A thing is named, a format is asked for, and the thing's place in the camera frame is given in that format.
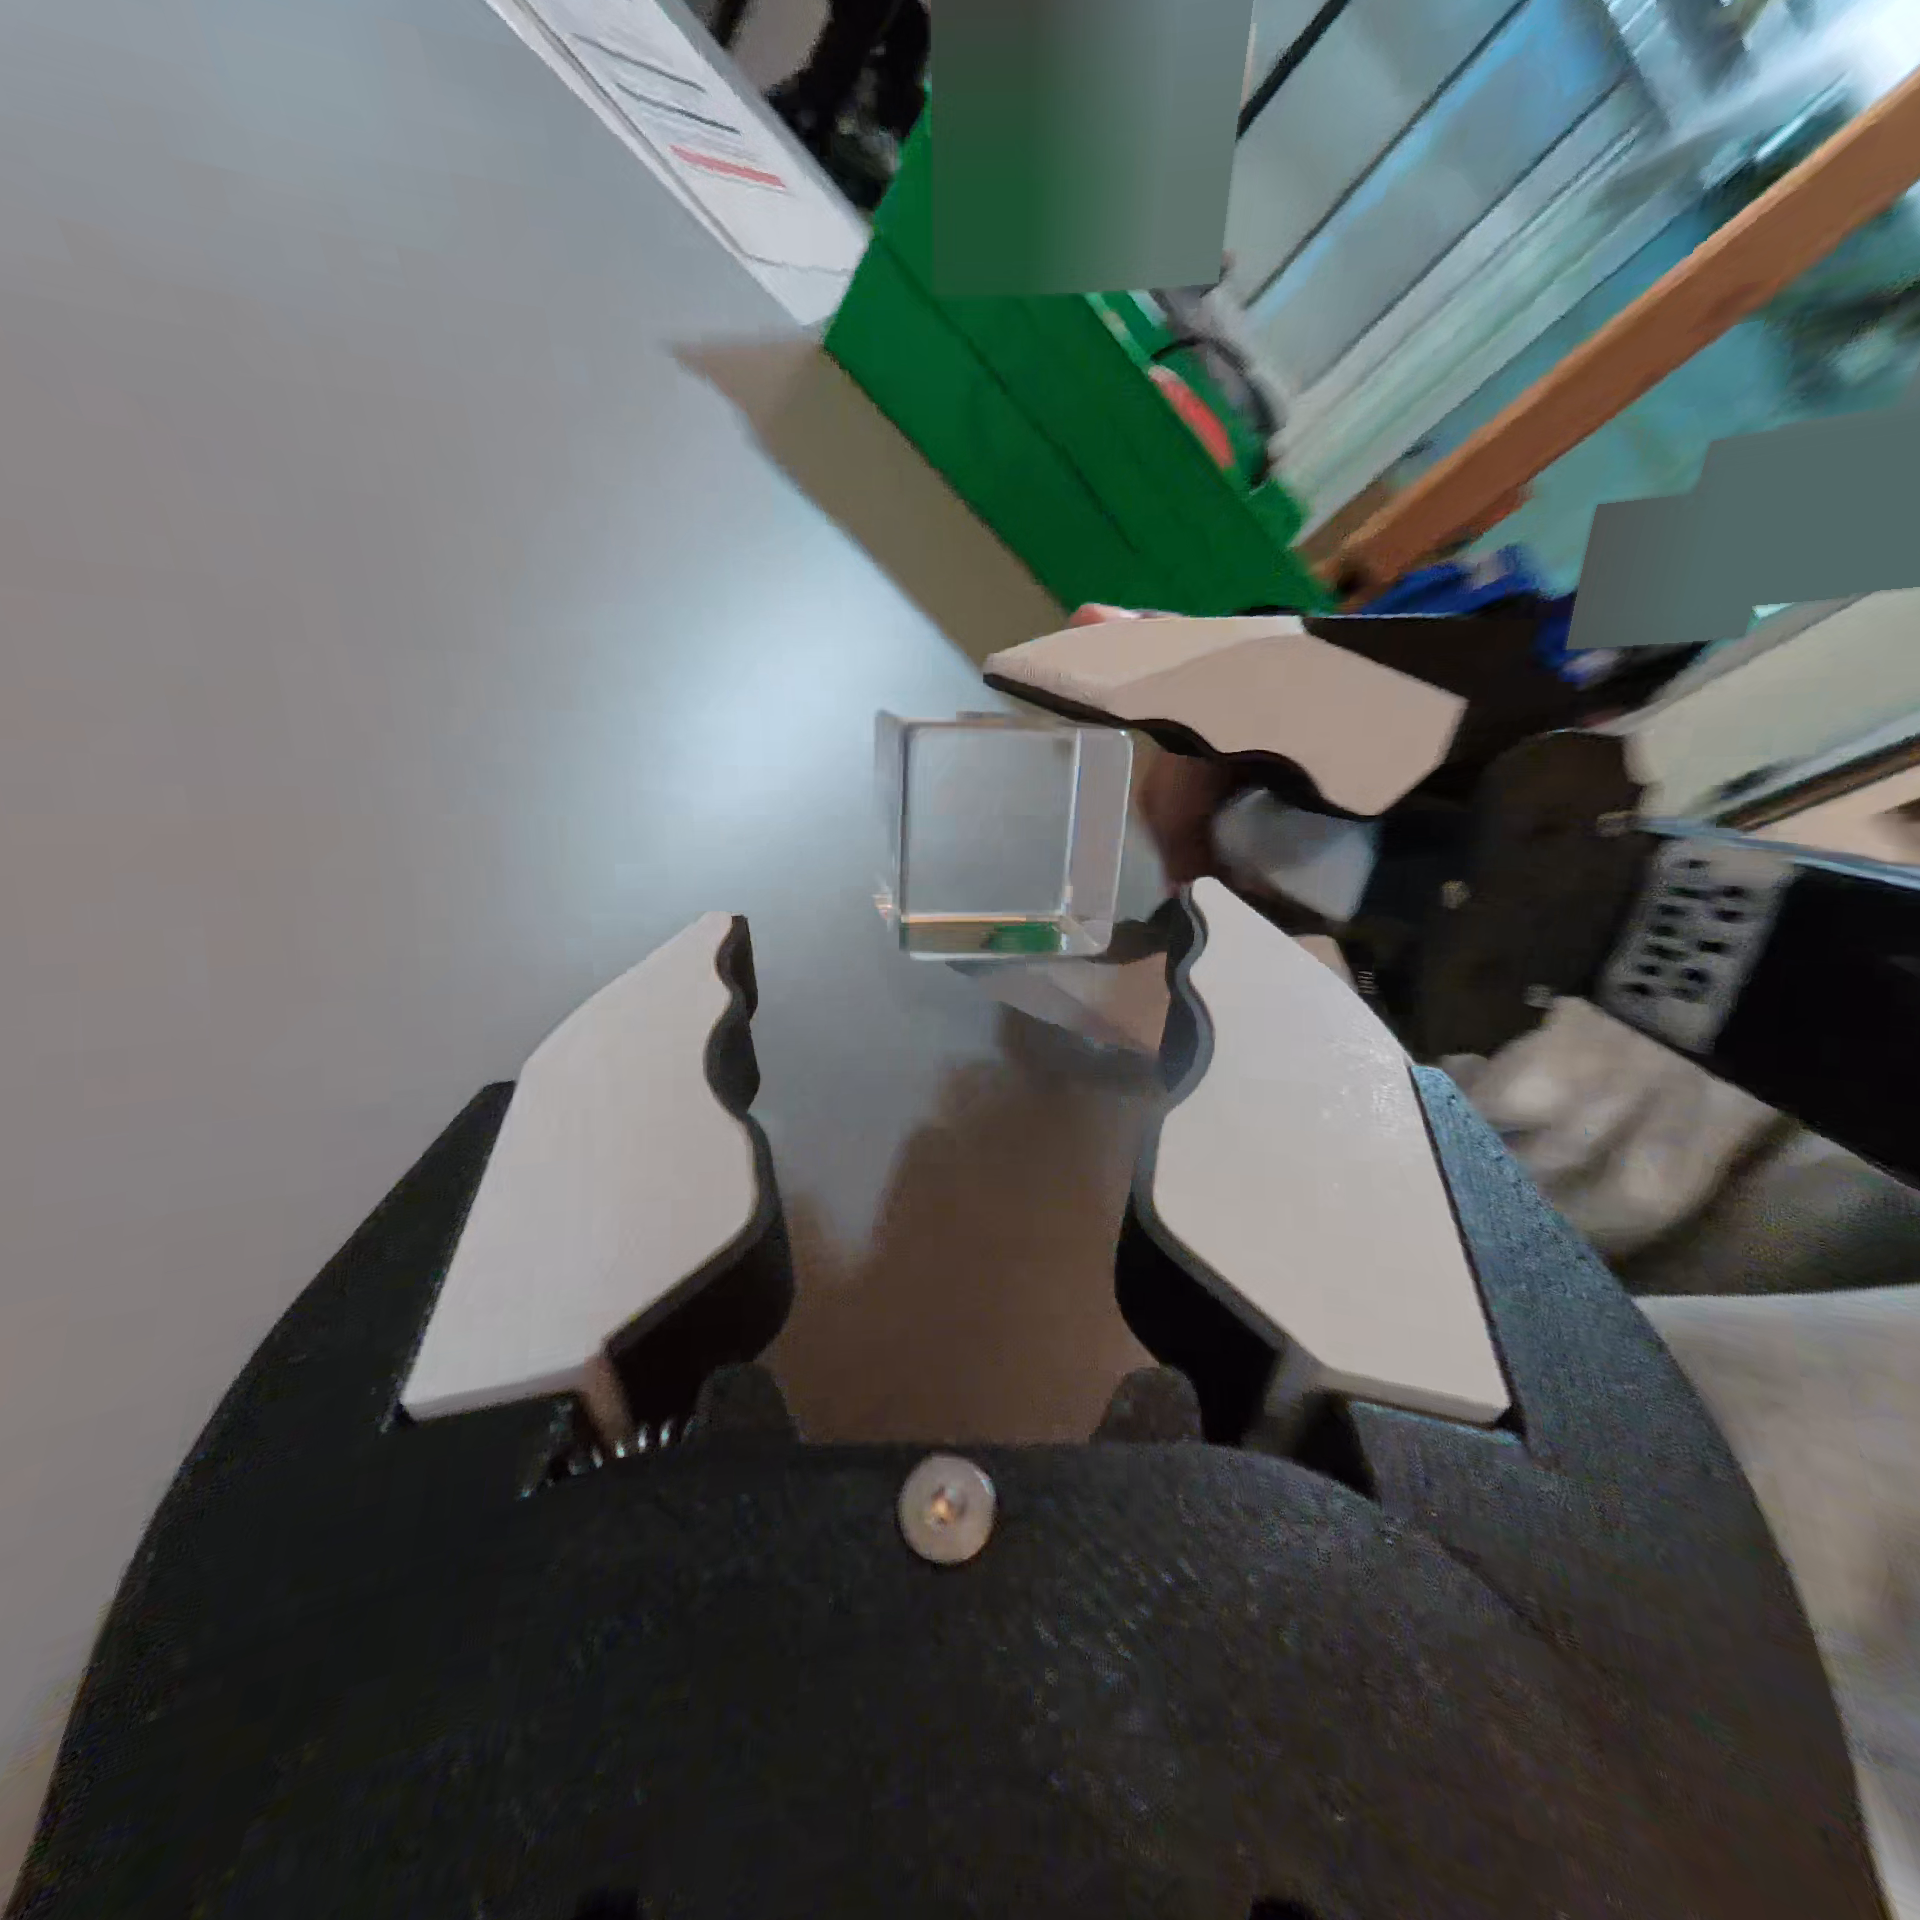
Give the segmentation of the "framed black-white marker sign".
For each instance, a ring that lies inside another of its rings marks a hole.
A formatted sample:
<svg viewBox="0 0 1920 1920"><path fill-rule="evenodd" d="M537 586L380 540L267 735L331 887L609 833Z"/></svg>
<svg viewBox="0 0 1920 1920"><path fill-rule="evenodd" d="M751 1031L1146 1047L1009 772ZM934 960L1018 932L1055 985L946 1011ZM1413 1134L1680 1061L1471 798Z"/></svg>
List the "framed black-white marker sign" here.
<svg viewBox="0 0 1920 1920"><path fill-rule="evenodd" d="M1616 730L1633 805L1607 828L1717 825L1916 867L1916 592L1775 611Z"/></svg>

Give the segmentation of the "clear acrylic cube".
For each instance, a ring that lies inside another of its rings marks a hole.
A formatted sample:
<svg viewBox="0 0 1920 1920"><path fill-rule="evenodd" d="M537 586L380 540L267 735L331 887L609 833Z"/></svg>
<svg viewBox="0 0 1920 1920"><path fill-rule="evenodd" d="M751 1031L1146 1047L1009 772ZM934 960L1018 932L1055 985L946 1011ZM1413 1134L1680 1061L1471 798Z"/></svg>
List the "clear acrylic cube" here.
<svg viewBox="0 0 1920 1920"><path fill-rule="evenodd" d="M1078 964L1111 951L1129 828L1126 730L874 713L874 906L919 964Z"/></svg>

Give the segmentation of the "wooden post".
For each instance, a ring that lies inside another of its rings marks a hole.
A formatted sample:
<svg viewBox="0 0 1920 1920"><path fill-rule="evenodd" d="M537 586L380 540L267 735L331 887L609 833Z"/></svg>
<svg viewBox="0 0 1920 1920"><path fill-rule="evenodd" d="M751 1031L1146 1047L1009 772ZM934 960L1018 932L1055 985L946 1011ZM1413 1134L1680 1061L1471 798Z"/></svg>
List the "wooden post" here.
<svg viewBox="0 0 1920 1920"><path fill-rule="evenodd" d="M1485 536L1551 463L1762 311L1915 185L1916 72L1362 521L1330 562L1333 592L1355 603Z"/></svg>

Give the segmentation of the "green plastic bin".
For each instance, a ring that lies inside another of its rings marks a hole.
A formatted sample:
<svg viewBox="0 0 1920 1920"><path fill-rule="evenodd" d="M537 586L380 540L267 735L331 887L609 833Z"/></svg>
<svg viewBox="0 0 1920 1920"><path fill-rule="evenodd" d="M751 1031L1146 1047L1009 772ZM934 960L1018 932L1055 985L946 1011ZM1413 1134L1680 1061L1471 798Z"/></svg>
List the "green plastic bin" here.
<svg viewBox="0 0 1920 1920"><path fill-rule="evenodd" d="M939 297L932 179L925 114L823 345L963 507L1061 606L1333 611L1245 357L1153 294Z"/></svg>

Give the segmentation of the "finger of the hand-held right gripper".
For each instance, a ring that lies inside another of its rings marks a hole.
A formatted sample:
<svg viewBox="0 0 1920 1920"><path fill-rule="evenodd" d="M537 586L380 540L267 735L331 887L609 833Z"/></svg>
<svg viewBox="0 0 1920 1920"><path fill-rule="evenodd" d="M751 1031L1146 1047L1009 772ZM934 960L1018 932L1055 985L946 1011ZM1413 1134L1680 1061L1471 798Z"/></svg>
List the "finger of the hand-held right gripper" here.
<svg viewBox="0 0 1920 1920"><path fill-rule="evenodd" d="M1342 983L1355 969L1339 935L1377 866L1377 819L1336 819L1246 789L1210 819L1227 883L1298 938ZM1120 922L1098 958L963 960L959 975L1028 1018L1067 1027L1086 1044L1153 1055L1163 1044L1172 908Z"/></svg>
<svg viewBox="0 0 1920 1920"><path fill-rule="evenodd" d="M984 678L1032 707L1292 785L1349 819L1389 812L1437 773L1471 716L1464 694L1284 615L1123 615L997 650Z"/></svg>

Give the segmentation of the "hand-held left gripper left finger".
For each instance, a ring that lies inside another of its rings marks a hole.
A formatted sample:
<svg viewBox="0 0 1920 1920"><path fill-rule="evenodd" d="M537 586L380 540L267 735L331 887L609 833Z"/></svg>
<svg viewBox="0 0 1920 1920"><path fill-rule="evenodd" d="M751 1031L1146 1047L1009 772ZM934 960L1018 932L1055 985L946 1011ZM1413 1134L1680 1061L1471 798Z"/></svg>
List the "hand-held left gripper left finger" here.
<svg viewBox="0 0 1920 1920"><path fill-rule="evenodd" d="M747 916L708 912L527 1059L399 1388L408 1419L573 1399L610 1449L693 1430L794 1307L753 1116Z"/></svg>

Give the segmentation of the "printed paper sheet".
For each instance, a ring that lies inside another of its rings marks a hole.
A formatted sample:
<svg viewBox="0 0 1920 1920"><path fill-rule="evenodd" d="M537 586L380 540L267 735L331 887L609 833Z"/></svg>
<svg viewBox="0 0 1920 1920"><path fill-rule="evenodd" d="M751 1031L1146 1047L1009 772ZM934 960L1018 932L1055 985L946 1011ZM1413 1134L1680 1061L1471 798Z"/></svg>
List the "printed paper sheet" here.
<svg viewBox="0 0 1920 1920"><path fill-rule="evenodd" d="M693 2L493 2L719 248L818 334L870 227Z"/></svg>

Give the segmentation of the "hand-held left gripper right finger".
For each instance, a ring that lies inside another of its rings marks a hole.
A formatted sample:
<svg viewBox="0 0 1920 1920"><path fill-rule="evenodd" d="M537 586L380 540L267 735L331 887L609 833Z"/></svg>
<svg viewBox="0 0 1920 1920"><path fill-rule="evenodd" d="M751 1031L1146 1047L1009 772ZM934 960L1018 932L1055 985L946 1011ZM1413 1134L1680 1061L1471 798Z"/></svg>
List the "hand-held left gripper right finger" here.
<svg viewBox="0 0 1920 1920"><path fill-rule="evenodd" d="M1118 1241L1118 1307L1204 1440L1342 1404L1492 1430L1513 1388L1405 1044L1221 883L1166 913L1166 1107Z"/></svg>

